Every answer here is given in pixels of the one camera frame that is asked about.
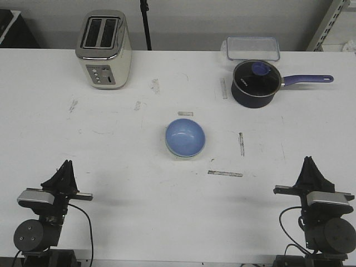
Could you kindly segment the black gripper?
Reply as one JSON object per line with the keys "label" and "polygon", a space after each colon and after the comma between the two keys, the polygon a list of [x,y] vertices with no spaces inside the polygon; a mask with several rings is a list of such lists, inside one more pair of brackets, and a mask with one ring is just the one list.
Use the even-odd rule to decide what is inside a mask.
{"label": "black gripper", "polygon": [[[315,191],[298,189],[309,184],[309,176]],[[305,236],[311,236],[312,231],[325,225],[330,219],[341,218],[354,211],[350,202],[355,196],[347,192],[334,192],[334,184],[322,175],[310,156],[304,158],[294,187],[276,185],[273,192],[300,197]]]}
{"label": "black gripper", "polygon": [[49,223],[63,225],[70,200],[93,200],[92,193],[77,191],[73,163],[71,160],[66,160],[49,180],[41,184],[41,187],[42,189],[38,190],[50,192],[55,197],[53,206],[47,209],[30,209],[38,215],[40,219]]}

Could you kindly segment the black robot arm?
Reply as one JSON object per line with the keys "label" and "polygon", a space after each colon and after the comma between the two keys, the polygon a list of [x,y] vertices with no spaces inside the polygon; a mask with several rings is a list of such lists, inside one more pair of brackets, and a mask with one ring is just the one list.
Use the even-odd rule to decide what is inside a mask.
{"label": "black robot arm", "polygon": [[92,199],[92,194],[78,190],[71,160],[65,160],[49,180],[41,183],[40,189],[25,189],[17,203],[31,209],[38,219],[22,222],[14,232],[14,245],[24,256],[22,266],[81,266],[74,250],[54,247],[58,245],[68,207],[84,212],[70,200]]}
{"label": "black robot arm", "polygon": [[291,241],[301,256],[277,255],[273,266],[343,266],[348,254],[355,250],[355,228],[342,216],[353,212],[350,201],[355,196],[337,192],[310,156],[305,157],[293,186],[276,185],[273,192],[299,197],[298,225],[305,237],[305,246]]}

